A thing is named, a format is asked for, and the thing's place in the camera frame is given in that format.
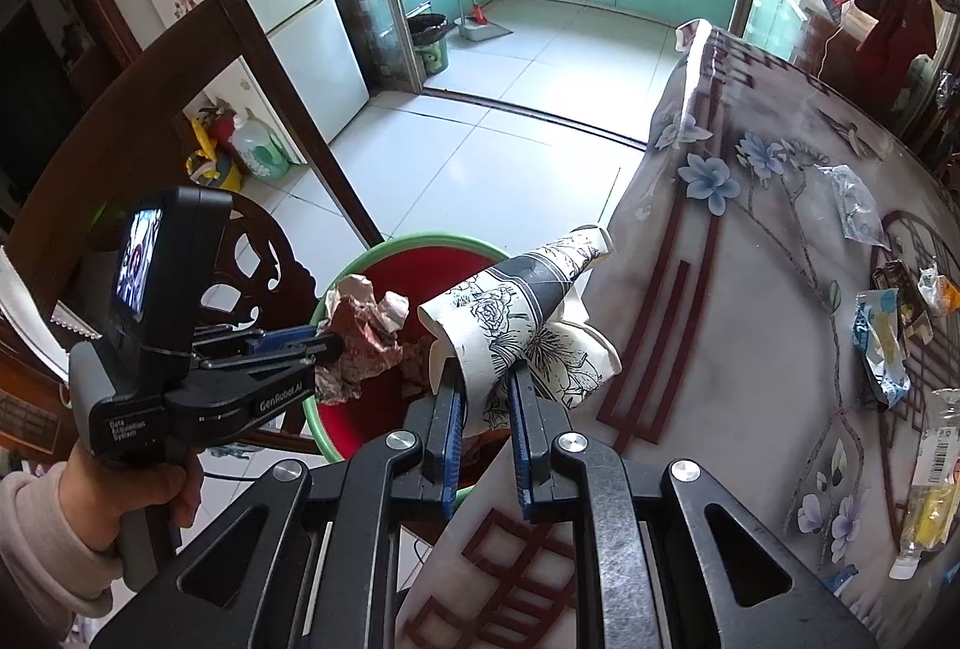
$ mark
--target human hand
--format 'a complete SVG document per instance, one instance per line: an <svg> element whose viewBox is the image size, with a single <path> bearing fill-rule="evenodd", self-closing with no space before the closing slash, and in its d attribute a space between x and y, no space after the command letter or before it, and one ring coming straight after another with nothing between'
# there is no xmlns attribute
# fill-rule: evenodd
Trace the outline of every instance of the human hand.
<svg viewBox="0 0 960 649"><path fill-rule="evenodd" d="M93 551L107 551L120 534L120 518L131 510L170 503L178 527L191 527L200 508L203 467L190 453L184 466L121 469L97 462L77 441L59 483L66 523Z"/></svg>

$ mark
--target tile floor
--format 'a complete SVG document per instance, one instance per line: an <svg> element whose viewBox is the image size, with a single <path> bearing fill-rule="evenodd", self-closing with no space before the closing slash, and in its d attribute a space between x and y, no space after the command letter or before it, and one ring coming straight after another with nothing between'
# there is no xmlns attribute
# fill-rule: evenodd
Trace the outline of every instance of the tile floor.
<svg viewBox="0 0 960 649"><path fill-rule="evenodd" d="M680 59L672 28L560 1L496 0L485 11L514 33L483 43L451 34L450 67L428 86L647 139L650 115Z"/></svg>
<svg viewBox="0 0 960 649"><path fill-rule="evenodd" d="M584 223L607 223L643 155L553 123L397 92L373 99L331 147L385 235L455 232L511 253L539 246ZM318 289L325 289L363 252L357 236L306 168L273 184L251 179L243 193L280 224L296 260L310 270ZM251 247L240 246L239 253L240 267L253 272L258 260ZM219 288L208 303L229 309L235 297L235 291ZM288 456L262 450L250 460L209 453L202 459L208 472L251 477ZM319 455L304 460L310 467L324 462ZM196 524L184 533L186 542L249 485L206 479ZM424 542L415 545L413 536L403 534L399 585L413 579L428 552ZM119 583L114 594L117 607L131 596Z"/></svg>

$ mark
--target green trash can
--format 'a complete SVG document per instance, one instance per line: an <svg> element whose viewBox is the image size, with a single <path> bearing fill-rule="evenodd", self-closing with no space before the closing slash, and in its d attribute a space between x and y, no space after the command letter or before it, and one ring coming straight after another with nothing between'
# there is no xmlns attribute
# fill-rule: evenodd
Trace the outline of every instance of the green trash can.
<svg viewBox="0 0 960 649"><path fill-rule="evenodd" d="M450 66L450 54L446 47L446 35L450 24L443 14L425 13L408 17L407 26L414 41L416 55L424 62L424 71L440 74Z"/></svg>

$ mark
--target device screen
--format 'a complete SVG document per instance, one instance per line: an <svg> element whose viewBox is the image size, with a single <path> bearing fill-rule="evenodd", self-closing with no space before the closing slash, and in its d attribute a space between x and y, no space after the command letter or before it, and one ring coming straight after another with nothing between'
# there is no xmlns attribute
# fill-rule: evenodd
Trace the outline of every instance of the device screen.
<svg viewBox="0 0 960 649"><path fill-rule="evenodd" d="M120 260L116 293L138 320L143 315L143 291L147 285L162 217L162 210L141 210L133 217L130 239Z"/></svg>

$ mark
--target silver screw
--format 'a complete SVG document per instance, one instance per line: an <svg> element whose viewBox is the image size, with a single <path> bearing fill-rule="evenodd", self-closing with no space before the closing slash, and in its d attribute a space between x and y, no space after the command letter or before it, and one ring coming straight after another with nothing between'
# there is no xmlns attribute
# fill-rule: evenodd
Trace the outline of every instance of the silver screw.
<svg viewBox="0 0 960 649"><path fill-rule="evenodd" d="M408 448L413 448L415 443L416 435L406 430L392 432L387 436L387 446L396 451L406 451Z"/></svg>
<svg viewBox="0 0 960 649"><path fill-rule="evenodd" d="M587 448L587 438L584 438L579 432L565 432L560 438L557 438L557 445L563 451L579 454L584 448Z"/></svg>
<svg viewBox="0 0 960 649"><path fill-rule="evenodd" d="M670 472L677 481L696 481L700 478L700 466L690 460L677 460L670 465Z"/></svg>
<svg viewBox="0 0 960 649"><path fill-rule="evenodd" d="M274 465L277 481L296 481L301 475L304 475L304 465L297 460L284 460Z"/></svg>

